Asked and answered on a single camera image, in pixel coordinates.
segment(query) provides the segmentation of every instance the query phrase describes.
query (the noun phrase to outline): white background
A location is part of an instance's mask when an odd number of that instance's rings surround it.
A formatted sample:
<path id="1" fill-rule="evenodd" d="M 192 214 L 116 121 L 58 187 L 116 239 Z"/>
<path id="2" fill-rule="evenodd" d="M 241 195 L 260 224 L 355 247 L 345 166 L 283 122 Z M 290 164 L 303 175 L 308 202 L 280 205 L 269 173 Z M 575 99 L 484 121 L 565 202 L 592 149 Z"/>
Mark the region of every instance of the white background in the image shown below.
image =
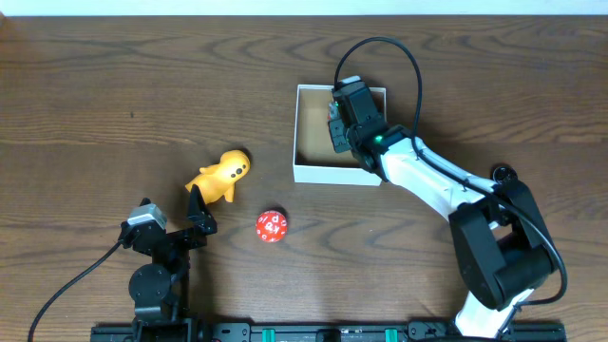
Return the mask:
<path id="1" fill-rule="evenodd" d="M 12 15 L 608 14 L 608 0 L 0 0 Z"/>

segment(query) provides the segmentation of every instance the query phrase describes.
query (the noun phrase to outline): yellow toy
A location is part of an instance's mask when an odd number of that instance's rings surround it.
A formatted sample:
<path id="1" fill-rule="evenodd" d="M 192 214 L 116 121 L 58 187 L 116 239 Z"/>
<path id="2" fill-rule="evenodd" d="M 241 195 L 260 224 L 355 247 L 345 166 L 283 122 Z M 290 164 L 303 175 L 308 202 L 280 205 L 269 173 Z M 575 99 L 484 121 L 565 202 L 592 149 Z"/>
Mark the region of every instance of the yellow toy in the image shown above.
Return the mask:
<path id="1" fill-rule="evenodd" d="M 200 175 L 186 184 L 186 189 L 192 191 L 192 185 L 199 186 L 205 204 L 221 199 L 232 203 L 235 200 L 235 182 L 249 172 L 249 159 L 238 150 L 229 151 L 221 155 L 219 164 L 202 167 Z"/>

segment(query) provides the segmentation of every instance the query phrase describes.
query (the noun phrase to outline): wood grain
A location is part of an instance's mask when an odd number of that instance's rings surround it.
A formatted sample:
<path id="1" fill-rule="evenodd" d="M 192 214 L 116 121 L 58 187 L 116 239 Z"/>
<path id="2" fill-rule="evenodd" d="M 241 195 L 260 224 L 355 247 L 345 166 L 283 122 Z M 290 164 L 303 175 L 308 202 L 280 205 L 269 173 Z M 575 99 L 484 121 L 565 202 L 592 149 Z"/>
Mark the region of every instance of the wood grain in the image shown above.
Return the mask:
<path id="1" fill-rule="evenodd" d="M 100 257 L 142 197 L 184 221 L 183 185 L 245 147 L 236 202 L 193 253 L 192 307 L 256 322 L 448 317 L 466 288 L 447 224 L 389 184 L 295 184 L 297 84 L 329 84 L 341 55 L 372 35 L 401 39 L 423 72 L 421 135 L 463 168 L 509 162 L 530 185 L 570 274 L 558 304 L 573 341 L 608 335 L 608 26 L 605 17 L 10 18 L 0 28 L 0 340 L 23 341 L 48 298 Z M 393 47 L 353 54 L 410 124 L 415 82 Z M 280 204 L 290 233 L 259 241 Z M 66 292 L 38 341 L 87 341 L 128 322 L 132 272 L 120 250 Z M 535 294 L 551 295 L 556 276 Z"/>

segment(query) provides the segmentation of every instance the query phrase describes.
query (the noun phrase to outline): red ball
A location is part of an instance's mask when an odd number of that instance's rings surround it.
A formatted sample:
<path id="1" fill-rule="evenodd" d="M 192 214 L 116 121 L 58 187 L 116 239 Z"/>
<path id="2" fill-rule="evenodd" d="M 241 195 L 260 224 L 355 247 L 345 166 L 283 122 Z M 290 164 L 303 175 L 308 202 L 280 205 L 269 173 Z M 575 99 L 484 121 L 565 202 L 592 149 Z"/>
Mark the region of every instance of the red ball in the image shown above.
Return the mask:
<path id="1" fill-rule="evenodd" d="M 262 213 L 257 218 L 256 232 L 264 242 L 277 242 L 287 235 L 287 219 L 275 210 Z"/>

